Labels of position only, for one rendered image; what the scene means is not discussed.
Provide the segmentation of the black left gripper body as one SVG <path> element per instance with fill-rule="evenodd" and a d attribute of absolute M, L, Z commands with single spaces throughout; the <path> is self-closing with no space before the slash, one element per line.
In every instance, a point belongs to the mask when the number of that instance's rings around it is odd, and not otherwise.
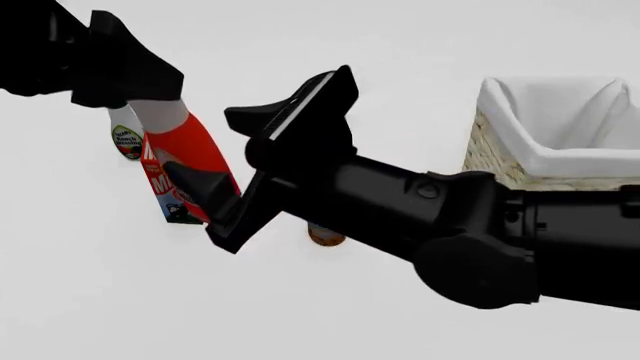
<path fill-rule="evenodd" d="M 177 101 L 184 74 L 139 41 L 115 14 L 91 12 L 78 48 L 71 103 L 117 109 L 130 101 Z"/>

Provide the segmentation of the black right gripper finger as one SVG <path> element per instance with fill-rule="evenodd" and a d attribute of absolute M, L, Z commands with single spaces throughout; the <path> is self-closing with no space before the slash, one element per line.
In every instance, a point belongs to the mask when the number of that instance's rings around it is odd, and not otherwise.
<path fill-rule="evenodd" d="M 168 161 L 163 170 L 185 201 L 195 206 L 194 213 L 208 224 L 225 224 L 238 205 L 241 195 L 230 173 L 196 170 Z"/>
<path fill-rule="evenodd" d="M 233 131 L 251 138 L 267 139 L 283 125 L 298 103 L 298 97 L 291 97 L 273 104 L 228 107 L 224 116 Z"/>

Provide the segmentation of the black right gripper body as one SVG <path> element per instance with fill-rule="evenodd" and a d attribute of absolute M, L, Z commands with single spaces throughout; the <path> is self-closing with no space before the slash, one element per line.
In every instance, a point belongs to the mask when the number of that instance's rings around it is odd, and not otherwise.
<path fill-rule="evenodd" d="M 358 96 L 349 66 L 326 71 L 288 97 L 298 97 L 298 106 L 271 137 L 248 137 L 244 154 L 256 173 L 229 221 L 206 227 L 215 245 L 237 253 L 289 203 L 314 194 L 329 173 L 356 154 L 346 114 Z"/>

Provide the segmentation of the pale wicker basket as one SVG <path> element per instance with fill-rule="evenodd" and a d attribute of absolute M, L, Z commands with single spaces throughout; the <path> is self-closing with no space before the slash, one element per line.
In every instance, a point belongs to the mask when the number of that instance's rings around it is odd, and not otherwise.
<path fill-rule="evenodd" d="M 617 191 L 624 185 L 640 187 L 640 177 L 549 178 L 527 173 L 503 145 L 484 113 L 477 108 L 471 127 L 463 171 L 486 171 L 512 190 Z"/>

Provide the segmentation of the white cloth basket liner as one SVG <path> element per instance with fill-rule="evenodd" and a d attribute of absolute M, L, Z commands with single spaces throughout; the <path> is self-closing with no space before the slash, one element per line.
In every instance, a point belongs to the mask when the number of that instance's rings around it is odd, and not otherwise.
<path fill-rule="evenodd" d="M 640 83 L 621 77 L 487 77 L 476 104 L 531 176 L 640 177 Z"/>

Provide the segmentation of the red and white milk carton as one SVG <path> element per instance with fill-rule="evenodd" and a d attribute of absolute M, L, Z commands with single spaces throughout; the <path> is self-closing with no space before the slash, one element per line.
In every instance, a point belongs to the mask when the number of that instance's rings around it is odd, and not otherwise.
<path fill-rule="evenodd" d="M 184 101 L 134 100 L 128 104 L 159 164 L 172 161 L 194 170 L 231 173 L 215 141 Z"/>

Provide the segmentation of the white ranch dressing bottle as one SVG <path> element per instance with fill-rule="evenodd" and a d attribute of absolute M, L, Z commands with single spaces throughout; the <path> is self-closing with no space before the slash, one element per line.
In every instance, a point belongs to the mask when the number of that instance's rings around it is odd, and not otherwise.
<path fill-rule="evenodd" d="M 141 123 L 129 105 L 108 109 L 110 135 L 118 152 L 131 161 L 142 155 L 144 133 Z"/>

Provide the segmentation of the brown sauce bottle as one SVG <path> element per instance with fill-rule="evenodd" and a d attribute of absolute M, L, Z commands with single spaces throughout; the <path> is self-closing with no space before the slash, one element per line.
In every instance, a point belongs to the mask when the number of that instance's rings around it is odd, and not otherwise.
<path fill-rule="evenodd" d="M 341 245 L 346 240 L 346 236 L 312 222 L 307 223 L 307 233 L 313 242 L 324 247 Z"/>

